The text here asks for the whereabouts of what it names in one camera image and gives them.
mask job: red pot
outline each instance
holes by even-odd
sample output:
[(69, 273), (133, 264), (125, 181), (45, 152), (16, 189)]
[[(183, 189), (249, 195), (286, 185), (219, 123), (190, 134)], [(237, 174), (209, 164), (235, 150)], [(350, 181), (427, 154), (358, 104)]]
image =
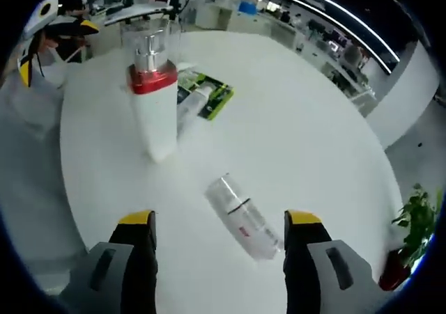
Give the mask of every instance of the red pot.
[(379, 286), (384, 291), (396, 289), (410, 276), (410, 268), (404, 267), (399, 250), (393, 250), (388, 253), (384, 272), (379, 278)]

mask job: blue container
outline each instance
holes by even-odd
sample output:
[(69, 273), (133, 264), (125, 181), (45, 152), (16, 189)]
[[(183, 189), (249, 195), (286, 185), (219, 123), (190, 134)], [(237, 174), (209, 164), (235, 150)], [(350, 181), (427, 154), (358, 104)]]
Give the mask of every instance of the blue container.
[(244, 1), (240, 2), (240, 5), (238, 6), (238, 11), (240, 11), (241, 13), (246, 13), (247, 15), (257, 14), (256, 5), (254, 3), (244, 2)]

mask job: lying bottle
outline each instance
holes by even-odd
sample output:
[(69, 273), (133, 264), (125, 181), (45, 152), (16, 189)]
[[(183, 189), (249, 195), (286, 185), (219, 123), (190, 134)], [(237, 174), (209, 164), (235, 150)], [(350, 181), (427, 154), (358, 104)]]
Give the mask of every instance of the lying bottle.
[(283, 241), (266, 223), (252, 199), (229, 174), (209, 185), (206, 198), (238, 243), (255, 260), (273, 259)]
[(210, 84), (204, 84), (186, 97), (177, 106), (177, 132), (180, 137), (183, 132), (192, 124), (197, 117), (198, 113), (205, 107), (209, 101), (210, 94), (214, 91), (214, 88)]

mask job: green plant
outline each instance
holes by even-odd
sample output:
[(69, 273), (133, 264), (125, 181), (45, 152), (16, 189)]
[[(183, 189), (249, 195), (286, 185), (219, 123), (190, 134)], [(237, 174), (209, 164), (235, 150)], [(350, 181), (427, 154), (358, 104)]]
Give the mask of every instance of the green plant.
[(401, 209), (399, 217), (392, 220), (392, 223), (400, 227), (410, 227), (409, 235), (404, 238), (404, 247), (399, 252), (403, 265), (410, 268), (426, 253), (443, 199), (442, 192), (438, 191), (436, 204), (432, 205), (429, 194), (420, 184), (415, 184), (413, 189), (414, 192)]

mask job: potted plant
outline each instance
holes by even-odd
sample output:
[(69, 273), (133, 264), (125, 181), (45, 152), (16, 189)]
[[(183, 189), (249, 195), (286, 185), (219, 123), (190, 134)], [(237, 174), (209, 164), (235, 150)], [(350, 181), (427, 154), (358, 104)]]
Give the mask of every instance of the potted plant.
[(408, 234), (404, 237), (401, 248), (389, 252), (379, 281), (384, 290), (394, 290), (410, 276), (414, 263), (426, 253), (440, 214), (443, 199), (441, 191), (437, 192), (434, 205), (420, 184), (415, 184), (413, 189), (412, 196), (401, 209), (400, 215), (392, 220), (392, 224), (405, 228)]

